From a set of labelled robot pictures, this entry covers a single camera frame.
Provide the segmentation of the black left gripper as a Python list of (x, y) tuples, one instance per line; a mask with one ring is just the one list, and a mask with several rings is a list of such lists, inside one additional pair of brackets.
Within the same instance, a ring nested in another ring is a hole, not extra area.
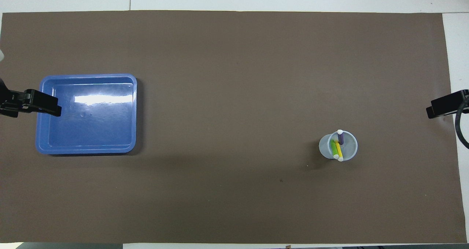
[(0, 79), (0, 115), (17, 118), (19, 112), (38, 112), (55, 117), (62, 115), (59, 99), (35, 89), (17, 92), (7, 88)]

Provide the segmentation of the blue plastic tray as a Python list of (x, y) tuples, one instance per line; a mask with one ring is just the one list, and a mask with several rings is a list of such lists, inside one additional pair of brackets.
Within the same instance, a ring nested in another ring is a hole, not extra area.
[(137, 80), (132, 74), (50, 75), (40, 91), (59, 117), (38, 113), (36, 149), (46, 155), (128, 153), (136, 145)]

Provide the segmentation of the clear plastic cup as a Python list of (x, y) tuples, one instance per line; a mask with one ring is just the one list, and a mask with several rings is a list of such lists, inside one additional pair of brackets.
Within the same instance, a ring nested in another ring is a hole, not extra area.
[[(330, 150), (330, 144), (329, 144), (330, 140), (338, 141), (337, 131), (333, 132), (332, 134), (327, 134), (323, 136), (319, 141), (318, 147), (323, 157), (327, 159), (334, 159), (333, 154)], [(358, 151), (357, 139), (355, 138), (353, 134), (351, 134), (348, 131), (344, 131), (344, 144), (341, 145), (341, 150), (342, 150), (342, 154), (344, 157), (344, 161), (351, 160)]]

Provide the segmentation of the brown table mat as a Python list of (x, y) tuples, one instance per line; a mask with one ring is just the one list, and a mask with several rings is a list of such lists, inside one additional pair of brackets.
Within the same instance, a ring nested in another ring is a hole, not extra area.
[[(441, 14), (4, 13), (0, 78), (137, 79), (136, 147), (49, 156), (0, 116), (0, 242), (467, 241)], [(348, 161), (320, 139), (348, 131)]]

